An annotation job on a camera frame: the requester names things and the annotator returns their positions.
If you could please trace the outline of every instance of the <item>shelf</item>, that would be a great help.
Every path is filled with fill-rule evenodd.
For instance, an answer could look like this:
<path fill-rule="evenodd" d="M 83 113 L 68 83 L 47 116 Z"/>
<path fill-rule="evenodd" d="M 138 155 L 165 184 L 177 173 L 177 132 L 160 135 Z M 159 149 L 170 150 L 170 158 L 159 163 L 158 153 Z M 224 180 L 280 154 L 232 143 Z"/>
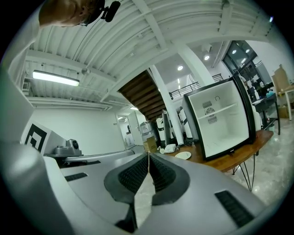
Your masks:
<path fill-rule="evenodd" d="M 270 125 L 272 125 L 275 121 L 277 120 L 277 118 L 270 118 L 270 122 L 269 123 L 264 123 L 264 120 L 262 120 L 262 125 L 264 126 L 263 129 L 266 130 L 270 127 Z"/>
<path fill-rule="evenodd" d="M 204 116 L 202 116 L 202 117 L 199 117 L 198 120 L 203 119 L 203 118 L 208 118 L 208 117 L 211 116 L 211 115 L 214 115 L 214 114 L 217 114 L 217 113 L 219 113 L 219 112 L 222 112 L 222 111 L 224 111 L 224 110 L 226 110 L 226 109 L 228 109 L 228 108 L 231 108 L 231 107 L 233 107 L 233 106 L 235 106 L 235 105 L 237 105 L 237 103 L 234 103 L 234 104 L 232 104 L 232 105 L 226 106 L 226 107 L 224 107 L 224 108 L 222 108 L 222 109 L 220 109 L 220 110 L 218 110 L 218 111 L 211 112 L 211 113 L 209 113 L 209 114 L 207 114 L 207 115 L 204 115 Z"/>

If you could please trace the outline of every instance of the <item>air conditioner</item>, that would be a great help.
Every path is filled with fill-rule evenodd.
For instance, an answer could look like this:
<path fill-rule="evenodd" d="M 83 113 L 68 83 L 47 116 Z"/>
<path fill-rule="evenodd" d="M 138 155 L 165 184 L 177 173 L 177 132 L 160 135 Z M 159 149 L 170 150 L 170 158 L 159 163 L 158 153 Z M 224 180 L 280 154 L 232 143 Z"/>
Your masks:
<path fill-rule="evenodd" d="M 31 92 L 31 83 L 30 82 L 24 82 L 23 83 L 23 94 L 25 96 L 29 96 L 30 92 Z"/>

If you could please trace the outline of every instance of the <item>open fridge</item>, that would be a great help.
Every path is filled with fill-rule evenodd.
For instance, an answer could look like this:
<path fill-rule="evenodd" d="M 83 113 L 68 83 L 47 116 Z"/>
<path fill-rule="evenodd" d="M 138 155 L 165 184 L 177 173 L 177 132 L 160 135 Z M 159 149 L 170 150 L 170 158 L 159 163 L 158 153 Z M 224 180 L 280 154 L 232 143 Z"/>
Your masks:
<path fill-rule="evenodd" d="M 184 95 L 193 141 L 204 160 L 255 141 L 255 123 L 245 87 L 234 77 Z"/>

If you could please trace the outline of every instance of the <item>fridge shelf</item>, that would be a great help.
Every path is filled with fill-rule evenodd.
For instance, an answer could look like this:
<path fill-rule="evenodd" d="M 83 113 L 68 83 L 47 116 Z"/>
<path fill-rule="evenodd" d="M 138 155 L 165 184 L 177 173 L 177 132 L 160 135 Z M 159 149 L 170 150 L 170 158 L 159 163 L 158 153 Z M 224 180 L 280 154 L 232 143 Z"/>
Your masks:
<path fill-rule="evenodd" d="M 232 105 L 226 106 L 226 107 L 224 107 L 224 108 L 222 108 L 222 109 L 220 109 L 220 110 L 218 110 L 218 111 L 211 112 L 211 113 L 209 113 L 209 114 L 207 114 L 207 115 L 204 115 L 204 116 L 202 116 L 202 117 L 199 117 L 198 120 L 200 120 L 200 119 L 202 119 L 202 118 L 209 118 L 211 115 L 217 114 L 217 113 L 219 113 L 219 112 L 221 112 L 221 111 L 224 111 L 224 110 L 229 109 L 229 108 L 231 108 L 231 107 L 234 107 L 234 106 L 236 106 L 236 105 L 237 105 L 237 103 L 234 103 L 234 104 L 232 104 Z"/>

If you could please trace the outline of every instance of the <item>cable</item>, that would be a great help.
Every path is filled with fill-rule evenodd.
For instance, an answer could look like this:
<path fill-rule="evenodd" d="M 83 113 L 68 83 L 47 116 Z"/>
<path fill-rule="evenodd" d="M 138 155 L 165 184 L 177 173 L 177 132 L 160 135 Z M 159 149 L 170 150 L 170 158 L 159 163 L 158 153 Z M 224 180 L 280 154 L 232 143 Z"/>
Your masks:
<path fill-rule="evenodd" d="M 179 144 L 178 146 L 181 148 L 183 146 L 192 146 L 192 142 L 191 141 L 186 141 L 184 144 Z"/>

